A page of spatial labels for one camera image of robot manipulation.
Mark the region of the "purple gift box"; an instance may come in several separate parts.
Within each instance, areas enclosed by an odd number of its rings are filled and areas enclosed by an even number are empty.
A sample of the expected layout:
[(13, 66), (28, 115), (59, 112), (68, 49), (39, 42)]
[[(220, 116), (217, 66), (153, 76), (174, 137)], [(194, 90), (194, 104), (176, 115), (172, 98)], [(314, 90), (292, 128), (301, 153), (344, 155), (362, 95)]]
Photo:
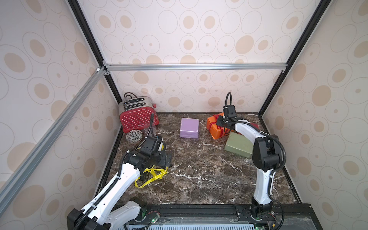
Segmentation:
[(199, 120), (193, 118), (182, 118), (180, 126), (180, 137), (198, 139)]

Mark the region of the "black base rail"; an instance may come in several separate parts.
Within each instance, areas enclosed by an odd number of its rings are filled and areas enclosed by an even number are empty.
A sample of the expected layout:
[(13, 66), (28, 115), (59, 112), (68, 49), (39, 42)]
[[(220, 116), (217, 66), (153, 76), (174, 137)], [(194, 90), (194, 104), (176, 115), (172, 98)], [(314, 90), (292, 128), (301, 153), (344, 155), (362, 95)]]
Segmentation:
[(147, 205), (130, 202), (101, 223), (87, 218), (81, 230), (320, 230), (310, 204), (275, 206), (261, 220), (250, 215), (249, 204)]

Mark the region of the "red polka dot toaster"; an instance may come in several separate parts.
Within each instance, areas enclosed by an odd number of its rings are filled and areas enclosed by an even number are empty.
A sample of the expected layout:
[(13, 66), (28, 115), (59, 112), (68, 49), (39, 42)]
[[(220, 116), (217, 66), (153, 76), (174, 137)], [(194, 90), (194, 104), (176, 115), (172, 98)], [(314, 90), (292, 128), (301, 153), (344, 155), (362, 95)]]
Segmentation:
[(156, 104), (150, 97), (136, 96), (134, 93), (127, 92), (124, 99), (118, 104), (119, 120), (123, 132), (128, 133), (132, 130), (142, 130), (150, 123), (151, 115), (154, 114), (153, 124), (159, 125)]

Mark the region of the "clear plastic cup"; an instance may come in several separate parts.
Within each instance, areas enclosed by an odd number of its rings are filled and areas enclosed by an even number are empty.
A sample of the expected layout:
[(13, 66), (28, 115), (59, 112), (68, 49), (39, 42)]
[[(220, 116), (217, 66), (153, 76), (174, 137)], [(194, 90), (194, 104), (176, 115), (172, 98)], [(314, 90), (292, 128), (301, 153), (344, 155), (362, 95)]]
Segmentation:
[(156, 125), (154, 123), (146, 123), (143, 126), (143, 131), (144, 131), (144, 140), (146, 140), (147, 137), (156, 138)]

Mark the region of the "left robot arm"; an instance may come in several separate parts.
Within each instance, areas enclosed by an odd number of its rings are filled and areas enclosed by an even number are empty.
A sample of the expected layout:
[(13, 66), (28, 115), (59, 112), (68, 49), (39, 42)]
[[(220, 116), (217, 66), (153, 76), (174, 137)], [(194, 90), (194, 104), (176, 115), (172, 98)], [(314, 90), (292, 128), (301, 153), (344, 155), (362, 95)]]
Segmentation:
[(139, 218), (148, 219), (145, 204), (139, 199), (128, 201), (123, 207), (114, 210), (114, 206), (144, 173), (152, 178), (161, 179), (172, 166), (172, 154), (166, 151), (162, 136), (152, 131), (154, 115), (150, 116), (149, 129), (143, 141), (134, 149), (126, 151), (117, 173), (108, 184), (81, 210), (73, 209), (67, 216), (69, 230), (115, 230), (129, 221)]

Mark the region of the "diagonal aluminium bar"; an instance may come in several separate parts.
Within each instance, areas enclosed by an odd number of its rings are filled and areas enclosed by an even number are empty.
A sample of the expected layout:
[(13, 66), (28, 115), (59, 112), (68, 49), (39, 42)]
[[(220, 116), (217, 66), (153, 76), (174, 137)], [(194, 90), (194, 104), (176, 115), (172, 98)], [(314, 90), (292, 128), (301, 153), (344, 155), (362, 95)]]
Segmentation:
[(66, 125), (71, 121), (81, 104), (86, 100), (87, 96), (105, 73), (106, 67), (100, 67), (95, 71), (95, 73), (84, 84), (82, 89), (63, 110), (50, 129), (45, 133), (42, 139), (35, 145), (22, 164), (12, 174), (1, 191), (1, 215), (3, 215), (7, 210), (31, 174), (49, 152), (51, 146), (55, 143)]

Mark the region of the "patterned ceramic bowl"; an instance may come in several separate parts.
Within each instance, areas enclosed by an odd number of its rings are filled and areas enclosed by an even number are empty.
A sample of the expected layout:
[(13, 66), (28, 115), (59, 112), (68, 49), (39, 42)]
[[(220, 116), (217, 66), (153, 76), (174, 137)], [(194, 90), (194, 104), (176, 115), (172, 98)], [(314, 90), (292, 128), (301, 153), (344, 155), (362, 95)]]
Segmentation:
[(142, 140), (143, 138), (143, 133), (140, 130), (131, 130), (130, 132), (128, 132), (126, 134), (126, 140), (129, 143), (138, 143)]

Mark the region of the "green gift box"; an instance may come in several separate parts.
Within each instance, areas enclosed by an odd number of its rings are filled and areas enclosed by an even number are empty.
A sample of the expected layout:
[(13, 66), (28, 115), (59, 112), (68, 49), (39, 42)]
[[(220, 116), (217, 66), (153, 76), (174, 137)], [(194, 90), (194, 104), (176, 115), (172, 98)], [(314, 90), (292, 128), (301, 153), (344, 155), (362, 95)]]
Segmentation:
[(225, 144), (225, 151), (235, 153), (245, 158), (252, 158), (254, 144), (245, 136), (231, 132)]

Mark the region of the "black frame post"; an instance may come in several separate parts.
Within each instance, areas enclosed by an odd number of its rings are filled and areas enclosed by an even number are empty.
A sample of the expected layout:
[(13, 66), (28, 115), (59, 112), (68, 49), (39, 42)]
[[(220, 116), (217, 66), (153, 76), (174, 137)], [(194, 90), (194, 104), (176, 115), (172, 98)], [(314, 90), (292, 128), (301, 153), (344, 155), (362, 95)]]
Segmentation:
[(273, 101), (274, 97), (276, 96), (277, 92), (279, 91), (281, 85), (283, 84), (284, 80), (286, 79), (288, 73), (290, 72), (291, 68), (293, 67), (294, 63), (298, 59), (299, 55), (305, 48), (308, 40), (310, 39), (311, 35), (313, 34), (314, 30), (316, 29), (318, 23), (322, 19), (323, 15), (325, 14), (326, 10), (328, 9), (329, 5), (331, 4), (332, 0), (322, 0), (317, 5), (316, 10), (312, 14), (310, 20), (308, 21), (300, 39), (296, 43), (295, 48), (293, 49), (290, 57), (288, 58), (285, 70), (283, 70), (280, 75), (278, 76), (274, 86), (272, 87), (270, 93), (268, 94), (265, 102), (263, 103), (260, 111), (258, 112), (258, 116), (262, 117), (268, 107), (270, 106), (271, 102)]
[(89, 27), (89, 24), (82, 12), (81, 6), (78, 3), (78, 1), (75, 0), (67, 0), (69, 6), (71, 7), (71, 10), (83, 32), (83, 35), (86, 39), (86, 41), (88, 42), (90, 49), (95, 57), (95, 59), (97, 60), (97, 63), (99, 65), (99, 67), (104, 67), (106, 74), (104, 75), (110, 90), (113, 93), (113, 96), (115, 97), (115, 100), (117, 101), (117, 103), (119, 104), (120, 102), (122, 102), (122, 98), (120, 96), (120, 93), (118, 92), (117, 86), (113, 80), (112, 75), (110, 74), (110, 72), (107, 70), (107, 66), (104, 62), (104, 58), (101, 54), (101, 51), (98, 47), (98, 44), (96, 42), (96, 39), (94, 37), (94, 35), (92, 34), (92, 31)]

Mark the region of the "horizontal aluminium bar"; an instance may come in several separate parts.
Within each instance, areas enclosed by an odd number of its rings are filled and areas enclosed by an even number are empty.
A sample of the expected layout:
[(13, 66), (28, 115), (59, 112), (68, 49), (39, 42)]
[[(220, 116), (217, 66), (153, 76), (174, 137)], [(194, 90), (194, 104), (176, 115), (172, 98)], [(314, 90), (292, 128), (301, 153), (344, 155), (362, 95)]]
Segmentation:
[(285, 70), (286, 63), (107, 64), (108, 71)]

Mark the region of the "orange gift box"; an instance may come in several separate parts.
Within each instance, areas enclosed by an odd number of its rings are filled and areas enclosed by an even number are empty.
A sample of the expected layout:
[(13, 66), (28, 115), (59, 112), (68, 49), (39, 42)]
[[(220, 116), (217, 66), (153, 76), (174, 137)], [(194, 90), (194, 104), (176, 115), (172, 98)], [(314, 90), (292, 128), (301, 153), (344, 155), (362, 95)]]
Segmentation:
[(206, 127), (214, 140), (218, 140), (222, 137), (225, 137), (229, 135), (229, 133), (231, 132), (230, 129), (223, 128), (217, 125), (217, 119), (222, 116), (223, 116), (223, 113), (220, 113), (220, 114), (213, 115), (207, 119)]

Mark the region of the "black frame post left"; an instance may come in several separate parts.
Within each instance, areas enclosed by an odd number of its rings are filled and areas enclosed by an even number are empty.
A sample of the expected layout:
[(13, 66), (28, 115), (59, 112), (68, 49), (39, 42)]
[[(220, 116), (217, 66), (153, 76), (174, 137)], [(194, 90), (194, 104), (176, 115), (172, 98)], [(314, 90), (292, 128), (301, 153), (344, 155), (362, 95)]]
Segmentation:
[(89, 24), (82, 12), (81, 6), (78, 3), (78, 1), (75, 0), (67, 0), (69, 6), (71, 7), (71, 10), (83, 32), (83, 35), (86, 39), (86, 41), (88, 42), (90, 49), (95, 57), (95, 59), (97, 60), (97, 63), (99, 65), (99, 67), (104, 67), (106, 74), (104, 75), (110, 90), (113, 93), (113, 96), (115, 97), (115, 100), (117, 101), (117, 103), (119, 104), (120, 102), (122, 102), (122, 98), (120, 96), (120, 93), (118, 92), (117, 86), (113, 80), (112, 75), (110, 74), (110, 72), (107, 70), (107, 66), (104, 62), (104, 58), (101, 54), (101, 51), (98, 47), (98, 44), (96, 42), (96, 39), (94, 37), (94, 35), (92, 34), (92, 31), (89, 27)]

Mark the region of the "black frame post right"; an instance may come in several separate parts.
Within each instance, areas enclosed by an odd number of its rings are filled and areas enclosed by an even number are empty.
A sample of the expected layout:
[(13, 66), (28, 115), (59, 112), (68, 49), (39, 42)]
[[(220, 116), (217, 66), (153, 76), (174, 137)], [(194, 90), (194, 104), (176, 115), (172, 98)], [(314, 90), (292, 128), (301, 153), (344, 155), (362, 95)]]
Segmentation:
[(329, 5), (331, 4), (332, 0), (322, 0), (317, 5), (316, 10), (312, 14), (310, 20), (308, 21), (300, 39), (296, 43), (295, 48), (293, 49), (290, 57), (288, 58), (285, 70), (283, 70), (280, 75), (278, 76), (274, 86), (272, 87), (270, 93), (268, 94), (265, 102), (263, 103), (260, 111), (258, 112), (258, 116), (262, 117), (268, 107), (270, 106), (271, 102), (273, 101), (274, 97), (276, 96), (277, 92), (279, 91), (281, 85), (283, 84), (284, 80), (286, 79), (288, 73), (290, 72), (291, 68), (293, 67), (294, 63), (298, 59), (299, 55), (305, 48), (308, 40), (310, 39), (311, 35), (313, 34), (314, 30), (316, 29), (318, 23), (322, 19), (323, 15), (325, 14), (326, 10), (328, 9)]

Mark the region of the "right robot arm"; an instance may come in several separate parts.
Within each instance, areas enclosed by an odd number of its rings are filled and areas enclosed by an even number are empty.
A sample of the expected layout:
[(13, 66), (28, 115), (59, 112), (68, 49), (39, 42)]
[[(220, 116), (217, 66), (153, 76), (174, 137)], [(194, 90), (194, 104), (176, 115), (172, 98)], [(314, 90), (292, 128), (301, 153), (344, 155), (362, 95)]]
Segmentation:
[(249, 121), (237, 115), (232, 104), (232, 93), (227, 93), (223, 115), (216, 124), (240, 133), (253, 143), (252, 161), (257, 168), (255, 192), (252, 197), (250, 215), (255, 220), (261, 220), (272, 211), (272, 185), (275, 173), (286, 163), (286, 151), (276, 135), (267, 134), (254, 127)]

